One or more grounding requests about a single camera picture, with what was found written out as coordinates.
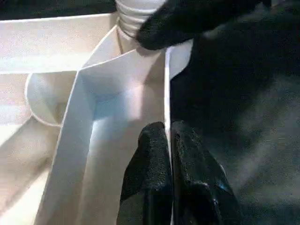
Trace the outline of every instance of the white plastic part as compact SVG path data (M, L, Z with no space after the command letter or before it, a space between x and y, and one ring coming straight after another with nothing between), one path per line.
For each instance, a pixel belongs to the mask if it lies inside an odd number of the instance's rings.
M47 127L31 117L0 146L0 224L4 221L7 222L4 224L18 224L16 221L21 217L25 221L34 219L35 213L11 217L7 209L12 210L52 158L58 136L53 129L56 128ZM43 189L36 192L35 197L40 198L42 193ZM27 202L27 207L23 210L29 212L33 207L37 211L34 198Z
M78 70L116 14L0 21L0 72Z
M115 32L102 43L120 52ZM138 48L95 64L102 47L76 76L36 225L115 224L140 131L164 121L170 138L169 78L187 64L191 42L170 49L166 63L164 52Z
M120 28L134 37L142 23L164 2L165 0L116 0Z
M76 71L65 71L28 76L25 97L38 121L60 127L75 75Z

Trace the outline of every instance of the white plastic compartment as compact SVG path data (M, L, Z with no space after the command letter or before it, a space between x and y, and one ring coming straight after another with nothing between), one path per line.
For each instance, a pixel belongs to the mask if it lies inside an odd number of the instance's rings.
M36 225L115 224L140 131L164 121L169 137L169 78L190 47L170 48L166 62L164 52L138 48L79 71Z
M99 14L0 21L0 71L78 70L116 19Z

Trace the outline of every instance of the black cloth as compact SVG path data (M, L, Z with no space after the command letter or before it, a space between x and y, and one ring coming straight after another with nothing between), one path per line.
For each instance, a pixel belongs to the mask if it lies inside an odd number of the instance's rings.
M0 20L89 15L115 11L114 0L0 0Z

